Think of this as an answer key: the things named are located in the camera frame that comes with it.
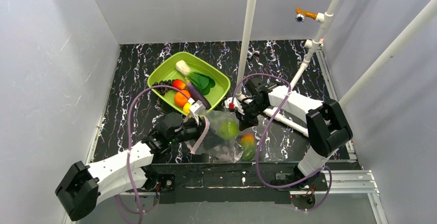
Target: transparent plastic bag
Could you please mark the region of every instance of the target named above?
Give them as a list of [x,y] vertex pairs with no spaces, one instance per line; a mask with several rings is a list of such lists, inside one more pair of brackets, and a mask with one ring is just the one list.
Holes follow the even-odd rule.
[[237,142],[240,136],[238,119],[234,113],[208,111],[203,117],[206,122],[206,133],[199,140],[187,141],[192,154],[207,153],[215,162],[235,163],[240,160],[243,149]]

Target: green basket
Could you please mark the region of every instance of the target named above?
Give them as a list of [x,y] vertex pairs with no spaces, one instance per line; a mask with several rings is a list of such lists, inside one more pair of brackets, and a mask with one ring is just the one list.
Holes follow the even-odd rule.
[[[220,101],[225,97],[226,93],[229,91],[231,87],[231,82],[227,76],[225,76],[222,72],[214,68],[209,63],[204,60],[196,57],[193,54],[180,52],[172,55],[170,58],[165,60],[160,66],[156,68],[155,71],[151,73],[149,78],[147,79],[147,85],[149,87],[152,86],[155,82],[160,82],[164,80],[173,80],[173,79],[181,79],[185,82],[185,77],[181,72],[179,72],[175,66],[176,63],[180,60],[185,61],[188,66],[197,72],[205,74],[215,81],[215,87],[211,88],[211,91],[205,98],[211,104],[211,109],[214,109]],[[180,113],[186,115],[182,108],[175,105],[174,98],[176,91],[170,90],[165,93],[165,95],[160,95],[156,90],[152,90],[155,94],[157,94],[161,99],[163,99],[167,104],[172,106],[174,109],[179,111]]]

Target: purple eggplant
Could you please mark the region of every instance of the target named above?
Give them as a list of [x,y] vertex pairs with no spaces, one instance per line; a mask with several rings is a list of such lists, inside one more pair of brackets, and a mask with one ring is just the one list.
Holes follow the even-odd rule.
[[195,101],[202,101],[205,108],[209,110],[211,108],[211,104],[209,104],[209,101],[202,95],[202,93],[200,93],[200,91],[188,79],[186,79],[186,84],[186,89],[191,94],[191,98],[193,98]]

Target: orange faucet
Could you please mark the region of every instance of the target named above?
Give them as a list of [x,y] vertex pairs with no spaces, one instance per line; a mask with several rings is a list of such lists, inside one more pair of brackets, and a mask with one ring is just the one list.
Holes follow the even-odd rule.
[[317,13],[311,13],[305,10],[301,10],[299,7],[296,8],[296,13],[303,14],[305,17],[313,18],[313,20],[315,20],[315,18],[317,17]]

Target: marble table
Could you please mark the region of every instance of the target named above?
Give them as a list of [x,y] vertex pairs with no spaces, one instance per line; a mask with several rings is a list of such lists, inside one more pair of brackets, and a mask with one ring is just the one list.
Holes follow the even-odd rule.
[[[306,52],[303,45],[303,40],[251,41],[250,47],[258,50],[260,56],[254,57],[247,63],[246,75],[267,73],[291,81]],[[230,96],[236,85],[240,46],[241,42],[237,41],[121,45],[120,57],[91,162],[103,160],[127,148],[128,107],[133,98],[146,88],[148,76],[164,60],[180,51],[198,56],[229,77],[232,84],[228,93]],[[326,81],[316,56],[312,58],[294,90],[314,99],[324,100],[329,97]],[[223,109],[222,102],[216,110]],[[133,117],[134,142],[144,138],[161,117],[174,111],[152,92],[141,99],[138,110]],[[250,132],[257,139],[261,136],[266,121],[267,117],[260,115],[260,125],[252,127]],[[308,147],[308,138],[274,122],[261,151],[261,161],[296,162],[303,158]],[[331,159],[347,160],[349,155],[345,148],[341,148]],[[154,161],[157,164],[202,162],[213,163],[214,158],[190,154],[185,143],[174,144],[170,154]]]

